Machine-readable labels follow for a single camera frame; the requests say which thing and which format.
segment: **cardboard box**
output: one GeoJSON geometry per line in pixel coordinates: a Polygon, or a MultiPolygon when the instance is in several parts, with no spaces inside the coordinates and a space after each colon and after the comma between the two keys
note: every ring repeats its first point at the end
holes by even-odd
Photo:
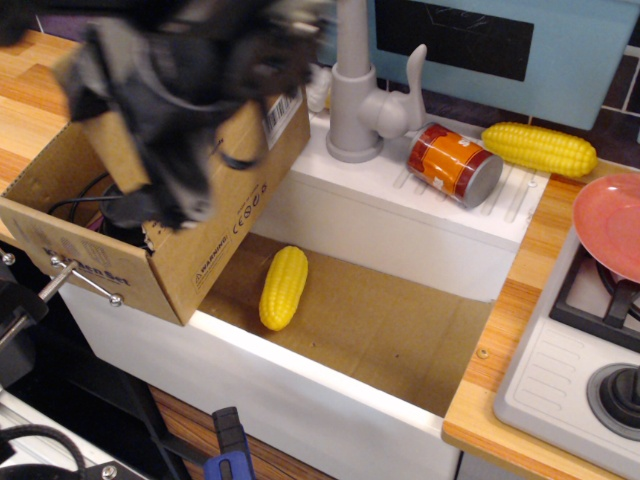
{"type": "MultiPolygon", "coordinates": [[[[105,170],[125,192],[144,182],[145,172],[122,121],[111,112],[84,127],[69,124],[63,129],[4,192],[0,218],[44,273],[56,274],[50,265],[54,254],[74,259],[83,275],[122,295],[125,304],[185,324],[309,139],[302,94],[293,101],[278,100],[287,104],[286,113],[269,134],[252,104],[218,131],[218,143],[227,154],[248,158],[268,146],[266,158],[255,168],[238,171],[214,153],[213,218],[180,232],[145,225],[150,251],[85,228],[97,212],[95,203],[78,204],[75,223],[66,219],[68,208],[47,213],[56,202],[77,197],[105,170]]],[[[71,282],[95,291],[80,279],[72,277],[71,282]]]]}

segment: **black knob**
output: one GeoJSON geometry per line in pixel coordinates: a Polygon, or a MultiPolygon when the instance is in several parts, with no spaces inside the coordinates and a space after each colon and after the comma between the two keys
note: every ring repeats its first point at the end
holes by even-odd
{"type": "Polygon", "coordinates": [[[617,421],[640,429],[640,367],[625,367],[607,376],[600,384],[605,410],[617,421]]]}

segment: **pink plate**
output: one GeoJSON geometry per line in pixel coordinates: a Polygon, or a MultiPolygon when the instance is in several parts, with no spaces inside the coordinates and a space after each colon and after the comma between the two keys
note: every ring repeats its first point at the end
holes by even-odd
{"type": "Polygon", "coordinates": [[[573,223],[596,260],[640,283],[640,174],[609,175],[588,184],[573,204],[573,223]]]}

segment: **yellow corn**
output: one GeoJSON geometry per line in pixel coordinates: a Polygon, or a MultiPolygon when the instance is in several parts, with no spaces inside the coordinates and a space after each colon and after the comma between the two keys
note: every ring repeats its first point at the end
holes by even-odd
{"type": "Polygon", "coordinates": [[[284,247],[273,259],[260,297],[260,320],[270,330],[286,327],[298,309],[309,271],[304,252],[284,247]]]}
{"type": "Polygon", "coordinates": [[[586,175],[598,164],[586,140],[533,125],[497,123],[482,133],[482,141],[507,162],[567,177],[586,175]]]}

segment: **gray faucet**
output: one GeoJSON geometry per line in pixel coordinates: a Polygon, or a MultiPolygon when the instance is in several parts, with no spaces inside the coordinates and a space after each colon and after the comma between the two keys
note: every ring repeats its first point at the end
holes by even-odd
{"type": "Polygon", "coordinates": [[[337,18],[327,149],[338,160],[366,162],[380,153],[383,138],[400,137],[427,122],[422,99],[427,47],[420,45],[409,57],[408,94],[380,90],[369,59],[367,0],[338,0],[337,18]]]}

